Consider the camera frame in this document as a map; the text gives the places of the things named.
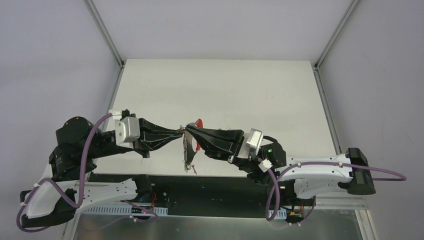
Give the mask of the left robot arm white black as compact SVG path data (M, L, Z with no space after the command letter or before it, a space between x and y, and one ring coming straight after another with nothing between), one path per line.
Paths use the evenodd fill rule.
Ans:
M86 187L86 175L96 168L97 159L128 152L148 158L152 151L181 138L183 133L183 128L164 128L126 110L110 112L96 123L81 116L69 119L55 133L57 146L41 179L32 190L20 194L18 228L39 232L107 202L149 201L153 189L144 174L98 189Z

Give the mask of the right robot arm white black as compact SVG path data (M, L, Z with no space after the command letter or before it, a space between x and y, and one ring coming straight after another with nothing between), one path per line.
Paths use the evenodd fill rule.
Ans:
M240 129L210 129L191 123L185 126L185 132L194 137L207 157L236 166L257 183L271 182L270 170L279 182L294 181L294 186L283 192L290 205L338 189L350 195L376 193L368 160L356 147L328 157L289 157L276 139L254 128L245 133Z

